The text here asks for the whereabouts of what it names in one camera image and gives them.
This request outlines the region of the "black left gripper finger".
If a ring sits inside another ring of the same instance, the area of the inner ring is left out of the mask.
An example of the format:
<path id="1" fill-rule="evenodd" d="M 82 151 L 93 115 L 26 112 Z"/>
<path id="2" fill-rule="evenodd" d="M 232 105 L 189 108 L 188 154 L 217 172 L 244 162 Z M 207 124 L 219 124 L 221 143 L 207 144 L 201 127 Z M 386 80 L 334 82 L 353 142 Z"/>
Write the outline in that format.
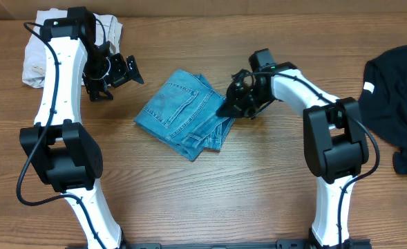
<path id="1" fill-rule="evenodd" d="M 127 64 L 128 70 L 129 70 L 130 80 L 133 80 L 139 84 L 144 84 L 144 80 L 140 74 L 138 65 L 137 65 L 135 57 L 133 55 L 130 55 L 126 58 L 126 64 Z"/>
<path id="2" fill-rule="evenodd" d="M 108 90 L 106 83 L 100 81 L 91 81 L 87 84 L 87 94 L 91 102 L 100 100 L 113 100 L 113 95 Z"/>

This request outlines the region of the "light blue denim jeans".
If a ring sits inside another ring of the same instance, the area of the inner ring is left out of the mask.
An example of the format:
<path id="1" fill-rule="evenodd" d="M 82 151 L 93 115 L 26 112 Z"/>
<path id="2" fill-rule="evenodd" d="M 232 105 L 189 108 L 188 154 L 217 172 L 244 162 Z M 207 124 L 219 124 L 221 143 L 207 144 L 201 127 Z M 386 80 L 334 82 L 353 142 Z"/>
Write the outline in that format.
<path id="1" fill-rule="evenodd" d="M 176 70 L 147 102 L 134 122 L 194 161 L 204 149 L 220 151 L 234 118 L 216 115 L 224 103 L 207 79 Z"/>

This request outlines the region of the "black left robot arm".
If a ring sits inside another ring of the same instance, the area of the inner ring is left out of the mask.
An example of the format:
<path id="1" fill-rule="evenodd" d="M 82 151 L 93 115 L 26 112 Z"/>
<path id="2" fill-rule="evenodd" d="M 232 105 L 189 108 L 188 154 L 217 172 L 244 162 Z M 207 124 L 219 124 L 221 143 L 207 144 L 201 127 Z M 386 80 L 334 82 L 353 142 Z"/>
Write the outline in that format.
<path id="1" fill-rule="evenodd" d="M 114 53 L 107 40 L 96 45 L 98 23 L 86 7 L 73 7 L 65 17 L 46 19 L 35 33 L 46 51 L 45 84 L 34 125 L 19 134 L 27 160 L 16 195 L 27 206 L 66 200 L 87 248 L 128 248 L 102 190 L 100 146 L 82 124 L 81 91 L 92 102 L 112 100 L 108 87 L 144 80 L 133 56 Z"/>

